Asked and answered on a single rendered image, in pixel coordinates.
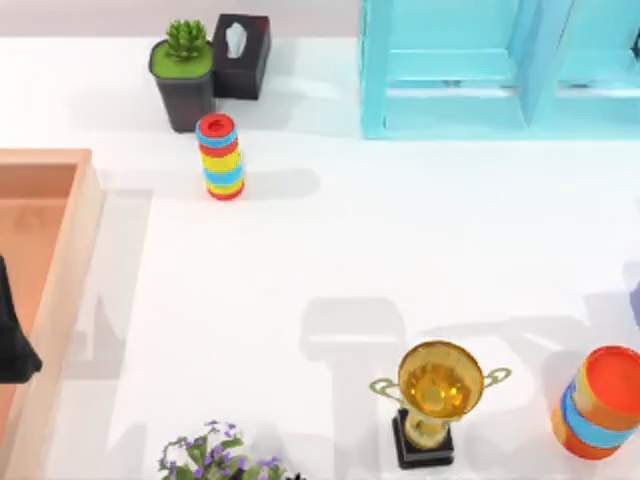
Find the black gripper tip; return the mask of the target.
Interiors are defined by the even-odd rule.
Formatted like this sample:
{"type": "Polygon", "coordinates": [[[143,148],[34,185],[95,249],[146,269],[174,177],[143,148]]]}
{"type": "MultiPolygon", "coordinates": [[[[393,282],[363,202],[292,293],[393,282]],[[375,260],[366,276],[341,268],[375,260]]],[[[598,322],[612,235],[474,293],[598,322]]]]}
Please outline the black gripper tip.
{"type": "Polygon", "coordinates": [[[0,255],[0,384],[25,384],[42,367],[18,320],[6,263],[0,255]]]}

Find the black tissue box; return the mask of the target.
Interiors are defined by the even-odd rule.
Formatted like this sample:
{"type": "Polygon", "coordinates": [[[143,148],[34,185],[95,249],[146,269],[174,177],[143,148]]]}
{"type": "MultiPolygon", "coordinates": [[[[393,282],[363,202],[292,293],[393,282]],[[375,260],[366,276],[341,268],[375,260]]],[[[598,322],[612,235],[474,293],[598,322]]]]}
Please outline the black tissue box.
{"type": "Polygon", "coordinates": [[[215,97],[258,100],[271,50],[270,18],[220,14],[212,43],[215,97]]]}

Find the purple flowering plant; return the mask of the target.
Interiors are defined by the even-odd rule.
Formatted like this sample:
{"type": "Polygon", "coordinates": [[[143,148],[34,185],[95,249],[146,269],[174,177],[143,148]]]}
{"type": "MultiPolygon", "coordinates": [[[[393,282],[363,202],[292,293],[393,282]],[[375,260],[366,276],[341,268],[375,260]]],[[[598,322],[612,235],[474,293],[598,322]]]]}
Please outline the purple flowering plant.
{"type": "Polygon", "coordinates": [[[252,459],[237,425],[209,420],[204,430],[166,443],[157,462],[160,480],[308,480],[278,456],[252,459]]]}

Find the gold trophy on black base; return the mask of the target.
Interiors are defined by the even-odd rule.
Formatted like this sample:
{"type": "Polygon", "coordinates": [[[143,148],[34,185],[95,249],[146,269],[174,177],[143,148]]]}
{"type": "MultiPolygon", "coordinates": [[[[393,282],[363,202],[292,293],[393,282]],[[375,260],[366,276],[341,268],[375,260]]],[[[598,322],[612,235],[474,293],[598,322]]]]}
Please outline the gold trophy on black base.
{"type": "Polygon", "coordinates": [[[451,424],[473,410],[486,389],[511,374],[507,367],[485,373],[465,348],[430,340],[405,353],[394,379],[371,381],[372,393],[398,403],[392,430],[399,467],[410,470],[452,464],[451,424]]]}

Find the stack of coloured rings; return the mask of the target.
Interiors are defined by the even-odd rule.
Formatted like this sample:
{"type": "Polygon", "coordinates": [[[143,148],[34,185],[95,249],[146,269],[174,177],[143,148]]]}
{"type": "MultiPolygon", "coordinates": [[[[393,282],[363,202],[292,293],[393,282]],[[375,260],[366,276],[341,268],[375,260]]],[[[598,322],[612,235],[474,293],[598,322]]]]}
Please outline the stack of coloured rings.
{"type": "Polygon", "coordinates": [[[245,178],[233,119],[224,113],[209,113],[197,122],[195,134],[208,193],[222,201],[238,197],[245,178]]]}

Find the salmon-coloured shallow box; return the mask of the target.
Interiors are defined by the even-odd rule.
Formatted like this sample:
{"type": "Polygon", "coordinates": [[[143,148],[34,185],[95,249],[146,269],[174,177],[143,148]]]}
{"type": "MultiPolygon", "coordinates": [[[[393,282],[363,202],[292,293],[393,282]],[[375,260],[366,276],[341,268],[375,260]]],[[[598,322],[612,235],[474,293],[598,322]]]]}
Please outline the salmon-coloured shallow box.
{"type": "Polygon", "coordinates": [[[52,412],[103,203],[88,149],[0,148],[0,255],[43,361],[0,385],[0,480],[42,480],[52,412]]]}

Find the light blue rack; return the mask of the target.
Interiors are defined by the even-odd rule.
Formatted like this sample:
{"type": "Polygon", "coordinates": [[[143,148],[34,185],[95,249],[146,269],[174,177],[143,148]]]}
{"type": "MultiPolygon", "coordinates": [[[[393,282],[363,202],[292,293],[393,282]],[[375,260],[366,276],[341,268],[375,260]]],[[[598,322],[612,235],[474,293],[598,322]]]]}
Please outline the light blue rack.
{"type": "Polygon", "coordinates": [[[364,136],[640,140],[640,0],[360,0],[364,136]]]}

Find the succulent in black pot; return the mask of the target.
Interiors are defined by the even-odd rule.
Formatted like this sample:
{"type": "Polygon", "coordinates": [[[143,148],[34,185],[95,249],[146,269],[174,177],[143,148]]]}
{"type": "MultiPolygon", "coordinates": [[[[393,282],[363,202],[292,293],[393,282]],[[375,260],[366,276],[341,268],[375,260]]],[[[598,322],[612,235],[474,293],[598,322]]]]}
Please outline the succulent in black pot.
{"type": "Polygon", "coordinates": [[[148,69],[174,132],[193,132],[215,110],[213,63],[212,43],[198,19],[171,21],[165,38],[152,47],[148,69]]]}

